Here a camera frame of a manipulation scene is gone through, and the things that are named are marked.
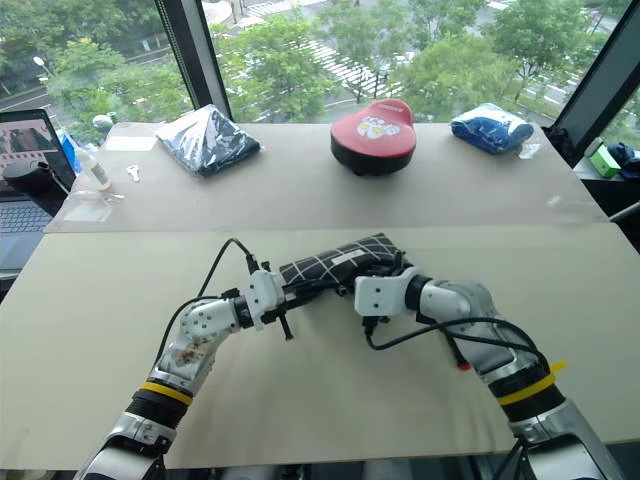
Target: street lamp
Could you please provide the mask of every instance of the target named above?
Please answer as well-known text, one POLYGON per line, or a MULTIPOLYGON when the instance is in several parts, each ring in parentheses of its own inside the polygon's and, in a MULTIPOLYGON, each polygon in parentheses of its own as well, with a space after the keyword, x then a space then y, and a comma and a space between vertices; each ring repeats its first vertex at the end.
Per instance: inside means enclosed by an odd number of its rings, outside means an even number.
POLYGON ((47 72, 47 75, 49 75, 50 77, 53 75, 53 73, 51 73, 51 70, 49 70, 47 66, 44 64, 44 60, 42 60, 42 58, 37 56, 33 57, 33 63, 35 63, 39 67, 44 68, 44 71, 47 72))

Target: plastic bottle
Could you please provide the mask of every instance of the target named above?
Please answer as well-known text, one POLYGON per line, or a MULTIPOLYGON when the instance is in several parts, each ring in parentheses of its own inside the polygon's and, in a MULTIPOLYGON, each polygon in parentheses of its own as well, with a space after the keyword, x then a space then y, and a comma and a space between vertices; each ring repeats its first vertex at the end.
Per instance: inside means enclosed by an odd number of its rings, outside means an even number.
POLYGON ((98 190, 109 188, 111 180, 98 161, 82 149, 76 150, 76 159, 82 166, 82 171, 96 184, 98 190))

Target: white key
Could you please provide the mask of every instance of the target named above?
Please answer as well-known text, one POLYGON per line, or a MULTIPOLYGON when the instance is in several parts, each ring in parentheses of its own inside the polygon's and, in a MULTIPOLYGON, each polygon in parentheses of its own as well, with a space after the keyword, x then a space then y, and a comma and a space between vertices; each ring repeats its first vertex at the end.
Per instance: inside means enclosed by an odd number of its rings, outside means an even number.
POLYGON ((140 170, 140 167, 138 167, 137 165, 131 165, 130 167, 127 167, 127 173, 129 175, 131 175, 131 178, 133 178, 134 182, 139 182, 140 181, 140 176, 138 175, 138 170, 140 170))

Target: printed cartoon logo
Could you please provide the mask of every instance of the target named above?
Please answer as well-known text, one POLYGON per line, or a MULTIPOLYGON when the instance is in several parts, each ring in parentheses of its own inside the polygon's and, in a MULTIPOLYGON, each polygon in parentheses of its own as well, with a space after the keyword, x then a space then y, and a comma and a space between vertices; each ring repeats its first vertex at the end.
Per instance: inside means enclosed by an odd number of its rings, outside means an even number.
POLYGON ((363 137, 380 138, 384 135, 396 135, 400 132, 400 127, 381 118, 367 116, 360 121, 356 130, 363 137))

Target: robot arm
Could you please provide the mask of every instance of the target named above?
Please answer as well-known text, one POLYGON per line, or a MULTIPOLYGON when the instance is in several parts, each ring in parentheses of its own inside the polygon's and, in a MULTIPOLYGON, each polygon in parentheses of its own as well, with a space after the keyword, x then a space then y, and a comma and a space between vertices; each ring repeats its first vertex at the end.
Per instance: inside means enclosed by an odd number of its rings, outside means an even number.
MULTIPOLYGON (((501 319, 488 290, 476 282, 441 282, 409 267, 394 277, 358 277, 355 309, 363 317, 417 312, 443 323, 453 335, 527 346, 519 329, 492 324, 501 319)), ((366 332, 371 336, 372 328, 366 332)), ((555 377, 533 353, 456 338, 462 356, 486 383, 522 444, 525 478, 623 480, 617 464, 576 406, 555 385, 555 377)))
POLYGON ((194 299, 187 304, 177 317, 177 337, 74 480, 164 478, 162 456, 211 371, 222 342, 240 329, 261 329, 263 323, 281 317, 284 302, 276 275, 257 269, 249 277, 244 296, 194 299))

